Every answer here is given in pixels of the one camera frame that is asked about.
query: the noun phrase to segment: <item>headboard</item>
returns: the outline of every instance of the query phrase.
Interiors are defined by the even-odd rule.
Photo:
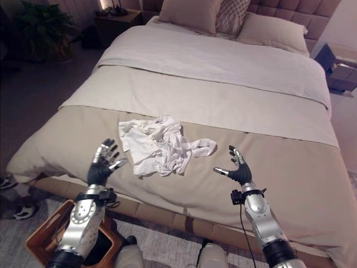
[[[251,0],[248,11],[304,25],[308,30],[305,35],[306,45],[311,52],[340,1]],[[142,0],[144,22],[159,14],[162,2],[163,0]]]

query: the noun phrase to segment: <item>potted plant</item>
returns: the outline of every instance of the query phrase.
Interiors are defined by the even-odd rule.
[[[25,47],[37,60],[68,61],[72,49],[66,35],[77,36],[71,17],[58,4],[41,5],[22,1],[24,10],[15,22],[25,38]]]

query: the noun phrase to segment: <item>white pillow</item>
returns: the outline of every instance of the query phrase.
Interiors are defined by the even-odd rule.
[[[159,21],[216,33],[216,17],[222,0],[164,0]]]
[[[304,39],[306,33],[304,25],[247,12],[242,30],[235,40],[250,45],[273,46],[309,57]]]

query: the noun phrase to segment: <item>decorative pillow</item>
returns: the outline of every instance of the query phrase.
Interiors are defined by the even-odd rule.
[[[159,20],[212,35],[222,0],[164,0]]]
[[[309,56],[303,36],[306,33],[304,25],[247,12],[242,30],[235,40],[250,45],[273,46]]]
[[[216,31],[237,37],[250,0],[223,0],[217,15]]]

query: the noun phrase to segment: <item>wooden basket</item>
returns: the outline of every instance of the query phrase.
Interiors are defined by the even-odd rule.
[[[25,247],[32,253],[39,262],[46,266],[55,253],[56,229],[57,239],[61,240],[66,224],[69,221],[70,213],[74,207],[73,200],[67,200],[52,216],[50,216],[35,232],[26,240]],[[104,257],[95,265],[82,267],[92,268],[112,268],[118,250],[124,238],[111,230],[113,220],[105,217],[99,226],[99,230],[110,240],[111,247]]]

